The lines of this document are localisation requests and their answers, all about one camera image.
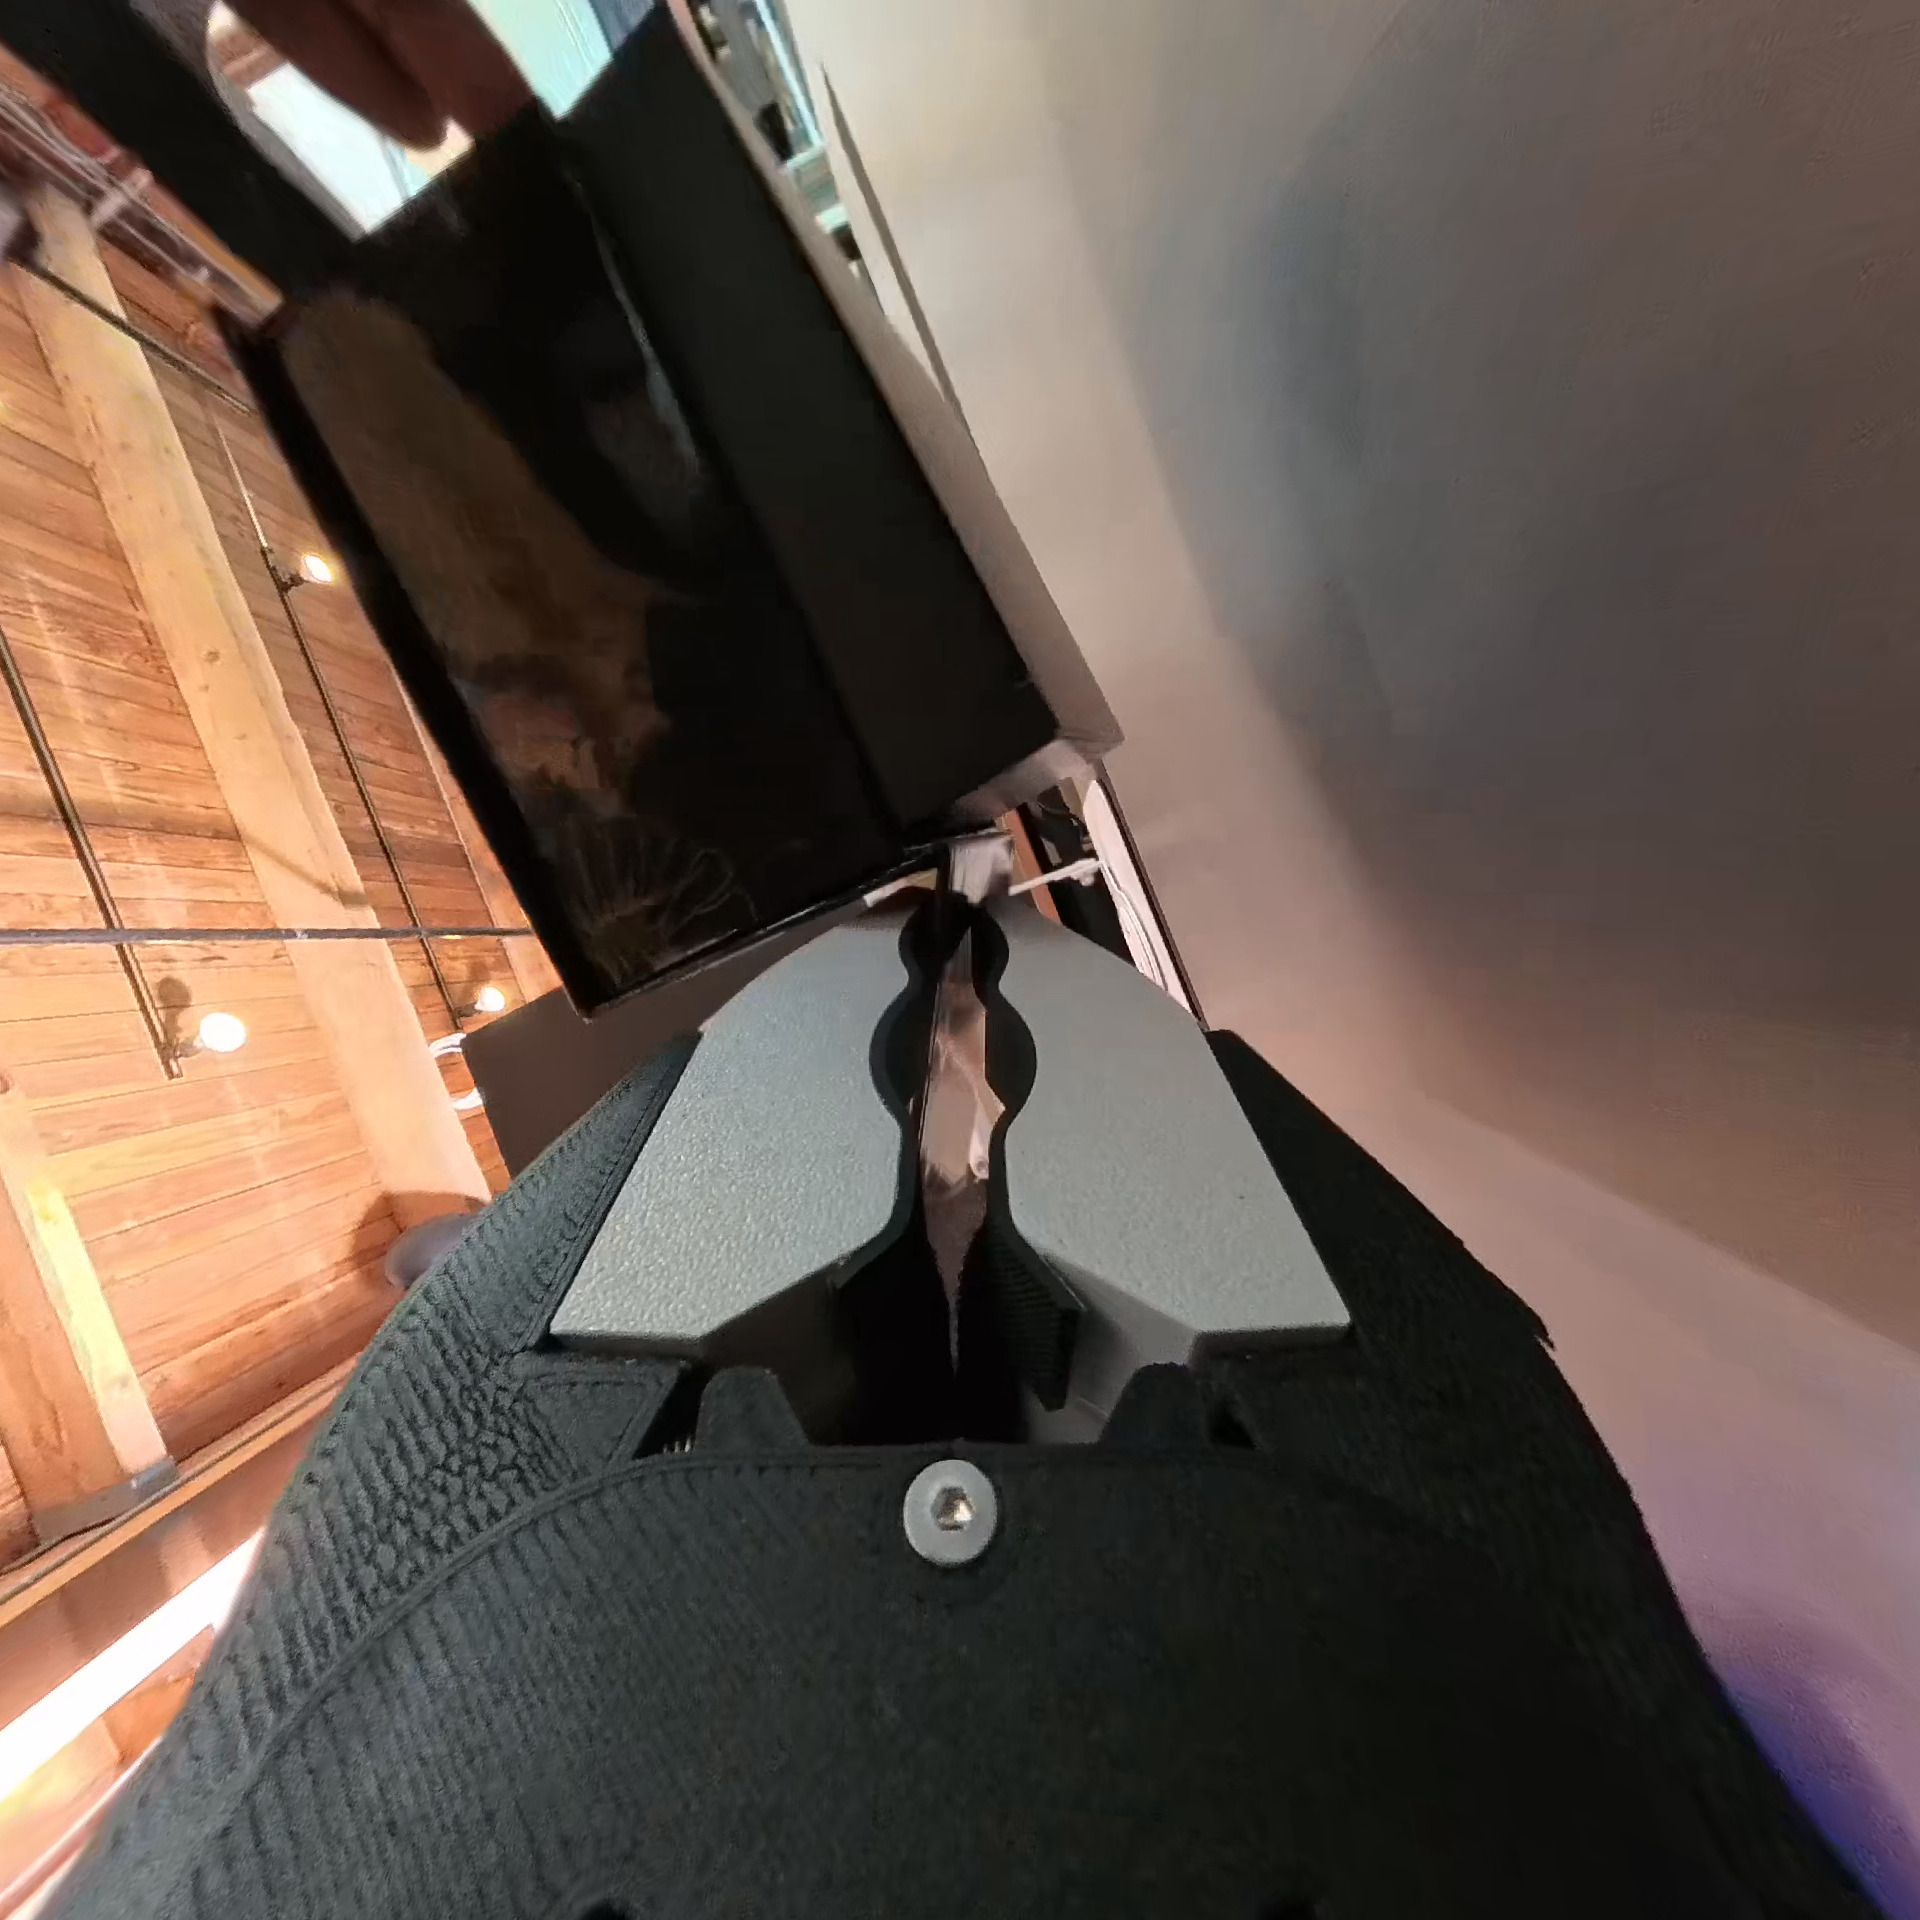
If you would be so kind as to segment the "person's right hand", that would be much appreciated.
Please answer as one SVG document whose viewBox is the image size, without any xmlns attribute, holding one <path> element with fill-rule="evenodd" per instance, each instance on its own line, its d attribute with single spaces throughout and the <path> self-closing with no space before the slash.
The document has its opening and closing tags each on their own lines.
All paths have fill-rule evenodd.
<svg viewBox="0 0 1920 1920">
<path fill-rule="evenodd" d="M 484 137 L 536 103 L 467 1 L 230 1 L 229 9 L 344 108 L 424 152 Z"/>
</svg>

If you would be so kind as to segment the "grey desk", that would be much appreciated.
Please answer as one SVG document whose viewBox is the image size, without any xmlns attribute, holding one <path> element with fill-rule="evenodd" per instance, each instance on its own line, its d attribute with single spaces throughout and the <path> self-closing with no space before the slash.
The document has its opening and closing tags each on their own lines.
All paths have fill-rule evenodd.
<svg viewBox="0 0 1920 1920">
<path fill-rule="evenodd" d="M 788 4 L 1204 1013 L 1915 1916 L 1915 4 Z"/>
</svg>

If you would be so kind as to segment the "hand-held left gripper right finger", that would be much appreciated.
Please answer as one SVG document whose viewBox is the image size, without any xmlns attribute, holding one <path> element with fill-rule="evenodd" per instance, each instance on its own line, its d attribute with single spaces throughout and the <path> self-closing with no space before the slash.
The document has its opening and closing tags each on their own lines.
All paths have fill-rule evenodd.
<svg viewBox="0 0 1920 1920">
<path fill-rule="evenodd" d="M 971 925 L 999 1102 L 983 1359 L 1020 1409 L 1113 1409 L 1147 1365 L 1342 1341 L 1352 1316 L 1207 1030 L 1131 964 L 993 901 Z"/>
</svg>

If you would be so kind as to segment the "black glossy cardboard box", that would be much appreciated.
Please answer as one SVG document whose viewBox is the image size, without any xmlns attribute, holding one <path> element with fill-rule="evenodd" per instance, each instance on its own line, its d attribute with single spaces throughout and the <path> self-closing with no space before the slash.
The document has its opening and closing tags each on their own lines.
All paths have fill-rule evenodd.
<svg viewBox="0 0 1920 1920">
<path fill-rule="evenodd" d="M 684 4 L 232 356 L 585 1016 L 1120 744 L 966 426 Z"/>
</svg>

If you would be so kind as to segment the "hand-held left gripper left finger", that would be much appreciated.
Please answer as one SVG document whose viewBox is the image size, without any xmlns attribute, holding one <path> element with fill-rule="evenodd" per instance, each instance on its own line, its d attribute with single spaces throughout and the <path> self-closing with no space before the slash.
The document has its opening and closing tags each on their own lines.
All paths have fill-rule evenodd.
<svg viewBox="0 0 1920 1920">
<path fill-rule="evenodd" d="M 916 1106 L 940 909 L 871 909 L 703 1023 L 548 1322 L 568 1353 L 758 1367 L 796 1398 L 942 1393 Z"/>
</svg>

